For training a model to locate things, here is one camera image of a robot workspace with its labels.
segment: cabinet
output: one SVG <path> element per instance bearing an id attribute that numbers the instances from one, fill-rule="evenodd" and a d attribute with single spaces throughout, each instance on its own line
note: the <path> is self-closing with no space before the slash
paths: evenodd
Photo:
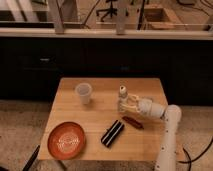
<path id="1" fill-rule="evenodd" d="M 53 99 L 61 77 L 158 77 L 169 103 L 213 105 L 212 41 L 0 38 L 0 98 Z"/>
<path id="2" fill-rule="evenodd" d="M 53 99 L 67 68 L 81 72 L 80 41 L 69 43 L 66 51 L 67 42 L 56 39 L 1 38 L 0 43 L 1 98 Z"/>

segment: orange plate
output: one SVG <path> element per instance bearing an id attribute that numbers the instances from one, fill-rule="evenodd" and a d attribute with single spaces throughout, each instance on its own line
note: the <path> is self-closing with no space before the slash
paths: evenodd
<path id="1" fill-rule="evenodd" d="M 84 130 L 74 122 L 64 122 L 53 129 L 48 138 L 48 150 L 58 160 L 75 157 L 85 145 Z"/>

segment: cup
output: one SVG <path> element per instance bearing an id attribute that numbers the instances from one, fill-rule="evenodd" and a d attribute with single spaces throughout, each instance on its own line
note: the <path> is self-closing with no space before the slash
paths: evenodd
<path id="1" fill-rule="evenodd" d="M 82 104 L 86 105 L 90 102 L 92 86 L 89 83 L 78 84 L 75 87 L 75 92 L 78 94 Z"/>

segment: desk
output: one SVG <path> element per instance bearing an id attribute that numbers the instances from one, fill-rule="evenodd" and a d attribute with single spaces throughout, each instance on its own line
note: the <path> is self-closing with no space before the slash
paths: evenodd
<path id="1" fill-rule="evenodd" d="M 93 87 L 92 101 L 88 106 L 82 105 L 74 92 L 75 86 L 80 82 L 88 82 Z M 86 146 L 75 157 L 77 160 L 155 161 L 164 123 L 160 119 L 134 114 L 145 129 L 137 130 L 125 124 L 121 119 L 122 114 L 117 111 L 120 85 L 125 85 L 132 94 L 150 97 L 167 105 L 161 82 L 156 78 L 62 78 L 41 141 L 38 159 L 53 159 L 47 149 L 50 132 L 62 122 L 73 121 L 82 126 L 86 135 Z M 111 148 L 106 148 L 100 139 L 116 119 L 125 124 L 124 131 Z M 184 160 L 179 138 L 177 144 L 177 159 Z"/>

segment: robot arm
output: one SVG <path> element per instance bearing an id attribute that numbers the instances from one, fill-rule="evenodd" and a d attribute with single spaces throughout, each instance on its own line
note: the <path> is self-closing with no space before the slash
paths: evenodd
<path id="1" fill-rule="evenodd" d="M 176 170 L 176 132 L 181 119 L 181 109 L 176 105 L 164 107 L 147 98 L 139 98 L 127 93 L 124 86 L 119 90 L 119 111 L 135 112 L 140 115 L 154 116 L 165 121 L 165 131 L 157 157 L 156 171 Z"/>

